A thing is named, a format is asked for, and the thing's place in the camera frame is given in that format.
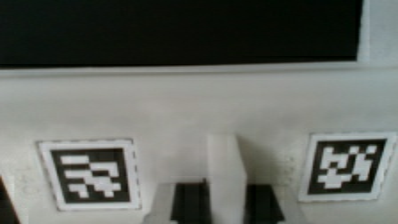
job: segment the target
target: white wall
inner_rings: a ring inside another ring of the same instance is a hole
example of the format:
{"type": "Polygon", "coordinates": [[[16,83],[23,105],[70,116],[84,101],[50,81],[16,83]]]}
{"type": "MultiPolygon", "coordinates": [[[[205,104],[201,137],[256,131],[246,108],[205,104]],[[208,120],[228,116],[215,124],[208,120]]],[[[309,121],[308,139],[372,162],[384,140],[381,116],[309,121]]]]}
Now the white wall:
{"type": "MultiPolygon", "coordinates": [[[[206,176],[210,131],[238,134],[251,182],[299,190],[309,133],[398,132],[397,11],[398,1],[370,2],[363,63],[0,71],[0,171],[23,224],[141,223],[157,182],[206,176]],[[119,137],[139,147],[144,209],[59,212],[36,141],[119,137]]],[[[397,223],[397,157],[381,199],[302,204],[313,224],[397,223]]]]}

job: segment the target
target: white divider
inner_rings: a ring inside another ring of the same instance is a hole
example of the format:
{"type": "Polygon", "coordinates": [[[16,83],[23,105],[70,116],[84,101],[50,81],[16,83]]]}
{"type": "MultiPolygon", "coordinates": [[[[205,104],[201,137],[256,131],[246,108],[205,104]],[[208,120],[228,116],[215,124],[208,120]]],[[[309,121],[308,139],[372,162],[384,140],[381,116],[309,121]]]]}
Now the white divider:
{"type": "Polygon", "coordinates": [[[208,176],[214,224],[242,224],[247,173],[231,134],[208,136],[208,176]]]}

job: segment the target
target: white border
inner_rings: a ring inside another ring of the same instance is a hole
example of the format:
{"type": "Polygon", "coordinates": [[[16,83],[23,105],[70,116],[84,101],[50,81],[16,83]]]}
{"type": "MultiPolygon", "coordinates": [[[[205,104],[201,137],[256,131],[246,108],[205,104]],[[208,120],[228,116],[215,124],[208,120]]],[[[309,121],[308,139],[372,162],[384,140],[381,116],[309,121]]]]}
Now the white border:
{"type": "Polygon", "coordinates": [[[135,146],[132,140],[98,140],[98,141],[47,141],[39,142],[41,156],[45,159],[45,166],[50,175],[50,182],[55,194],[57,207],[61,211],[89,210],[89,209],[141,209],[141,193],[139,193],[139,174],[137,162],[134,158],[135,146]],[[112,203],[66,203],[63,188],[59,184],[57,169],[52,158],[54,150],[82,150],[82,149],[107,149],[123,148],[125,163],[128,173],[128,186],[130,186],[130,202],[112,203]]]}
{"type": "Polygon", "coordinates": [[[301,192],[299,192],[299,201],[302,202],[356,201],[356,200],[373,200],[379,198],[384,176],[386,176],[386,171],[389,166],[389,160],[393,156],[395,144],[397,144],[397,133],[393,132],[340,133],[340,134],[313,134],[311,135],[302,186],[301,186],[301,192]],[[384,146],[384,154],[381,158],[381,166],[379,166],[379,171],[375,175],[372,192],[354,193],[354,194],[345,193],[345,194],[309,195],[308,188],[309,188],[309,180],[311,180],[311,173],[313,173],[313,160],[315,160],[315,150],[317,150],[318,142],[329,141],[329,140],[336,141],[336,140],[377,140],[377,139],[386,139],[388,141],[384,146]]]}

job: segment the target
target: black screen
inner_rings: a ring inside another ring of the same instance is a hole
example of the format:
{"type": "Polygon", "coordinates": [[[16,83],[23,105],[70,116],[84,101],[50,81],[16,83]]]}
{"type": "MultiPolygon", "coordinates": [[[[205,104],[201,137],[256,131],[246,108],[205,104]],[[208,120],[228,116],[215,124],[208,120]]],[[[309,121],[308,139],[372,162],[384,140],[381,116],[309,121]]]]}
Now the black screen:
{"type": "Polygon", "coordinates": [[[352,61],[363,0],[2,0],[0,66],[352,61]]]}

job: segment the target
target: black slot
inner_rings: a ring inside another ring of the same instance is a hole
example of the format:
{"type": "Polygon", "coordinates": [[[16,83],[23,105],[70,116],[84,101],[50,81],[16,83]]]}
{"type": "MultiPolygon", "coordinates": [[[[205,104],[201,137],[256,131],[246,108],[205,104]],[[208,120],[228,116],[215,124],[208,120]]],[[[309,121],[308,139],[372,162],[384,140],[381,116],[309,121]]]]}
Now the black slot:
{"type": "Polygon", "coordinates": [[[270,185],[247,186],[246,224],[278,224],[285,215],[270,185]]]}
{"type": "Polygon", "coordinates": [[[171,220],[178,224],[212,224],[206,183],[176,185],[171,220]]]}
{"type": "Polygon", "coordinates": [[[2,178],[0,178],[0,223],[20,224],[2,178]]]}

